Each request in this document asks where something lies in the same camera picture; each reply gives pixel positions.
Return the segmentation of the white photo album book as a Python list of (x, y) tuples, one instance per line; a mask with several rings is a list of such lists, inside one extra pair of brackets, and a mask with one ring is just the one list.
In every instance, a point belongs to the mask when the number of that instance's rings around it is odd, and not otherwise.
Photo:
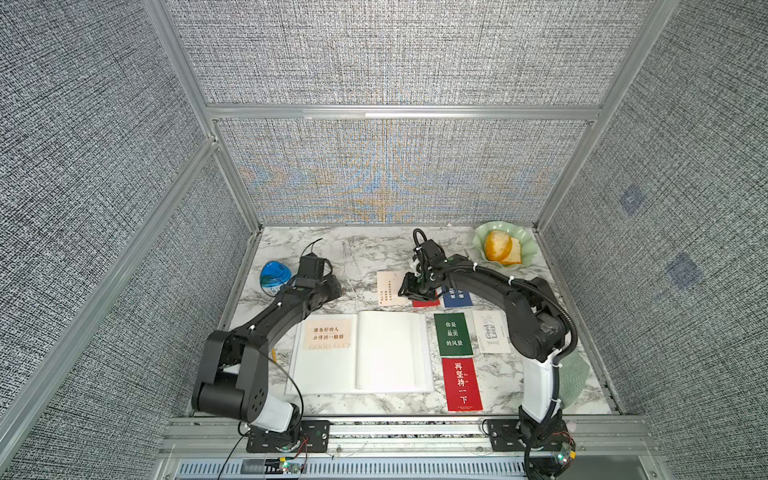
[(434, 389), (426, 318), (408, 312), (312, 314), (351, 317), (347, 349), (305, 350), (302, 325), (294, 342), (288, 393), (307, 395), (428, 393)]

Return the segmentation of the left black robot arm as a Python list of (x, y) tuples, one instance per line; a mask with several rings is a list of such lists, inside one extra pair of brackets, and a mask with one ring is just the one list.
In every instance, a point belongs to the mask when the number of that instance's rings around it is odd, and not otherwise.
[(291, 328), (341, 293), (333, 274), (302, 277), (281, 288), (273, 302), (246, 324), (211, 333), (192, 390), (192, 408), (265, 431), (297, 430), (303, 408), (269, 392), (270, 352)]

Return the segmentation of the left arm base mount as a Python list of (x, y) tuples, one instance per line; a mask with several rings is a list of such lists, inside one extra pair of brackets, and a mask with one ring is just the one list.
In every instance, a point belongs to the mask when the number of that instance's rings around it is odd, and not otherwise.
[(246, 451), (269, 455), (295, 456), (298, 452), (326, 453), (330, 439), (331, 422), (302, 420), (298, 427), (286, 432), (253, 428), (248, 434)]

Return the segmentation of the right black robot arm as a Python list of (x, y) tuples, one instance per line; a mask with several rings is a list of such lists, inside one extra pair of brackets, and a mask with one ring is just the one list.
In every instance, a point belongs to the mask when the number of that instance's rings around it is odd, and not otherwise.
[(460, 255), (419, 261), (415, 271), (405, 274), (398, 295), (428, 301), (442, 288), (467, 291), (503, 310), (509, 341), (526, 359), (520, 418), (541, 436), (560, 416), (561, 362), (578, 343), (572, 318), (546, 281), (505, 276)]

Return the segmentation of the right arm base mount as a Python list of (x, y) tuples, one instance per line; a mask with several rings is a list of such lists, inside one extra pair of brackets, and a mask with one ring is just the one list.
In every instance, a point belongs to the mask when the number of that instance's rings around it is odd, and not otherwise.
[(494, 452), (523, 455), (522, 468), (529, 479), (555, 479), (576, 458), (576, 442), (560, 411), (543, 423), (523, 412), (518, 419), (484, 420), (483, 428)]

